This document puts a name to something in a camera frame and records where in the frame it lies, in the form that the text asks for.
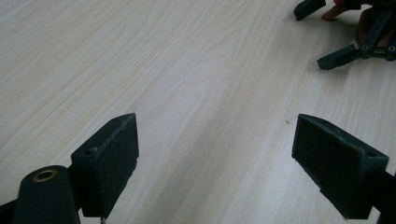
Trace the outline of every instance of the black robotic claw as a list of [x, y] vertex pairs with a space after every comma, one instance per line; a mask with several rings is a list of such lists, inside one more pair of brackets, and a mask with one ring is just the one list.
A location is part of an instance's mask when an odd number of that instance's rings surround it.
[[366, 219], [372, 206], [396, 223], [396, 177], [389, 157], [329, 121], [299, 115], [291, 156], [345, 218]]
[[18, 199], [0, 206], [0, 223], [79, 223], [107, 218], [139, 157], [134, 114], [112, 119], [71, 156], [72, 165], [48, 166], [27, 175]]
[[[294, 9], [294, 15], [297, 21], [300, 21], [325, 5], [326, 2], [324, 0], [305, 0]], [[361, 9], [361, 1], [346, 0], [346, 8]], [[350, 45], [319, 59], [319, 67], [324, 70], [330, 70], [346, 63], [353, 62], [359, 58], [383, 58], [389, 62], [396, 60], [396, 38], [392, 38], [387, 47], [377, 47], [378, 42], [389, 30], [389, 27], [395, 25], [395, 9], [396, 1], [374, 1], [372, 16], [375, 18], [375, 22], [364, 39], [364, 42], [357, 48], [354, 45]]]

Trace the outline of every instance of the light wood grain surface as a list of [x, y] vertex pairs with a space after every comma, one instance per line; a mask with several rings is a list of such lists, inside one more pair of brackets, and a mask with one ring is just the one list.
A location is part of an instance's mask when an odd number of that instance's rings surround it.
[[322, 21], [328, 2], [296, 21], [298, 3], [0, 1], [0, 203], [135, 112], [140, 158], [107, 223], [346, 223], [291, 158], [296, 116], [357, 136], [394, 173], [396, 64], [319, 70], [359, 12]]

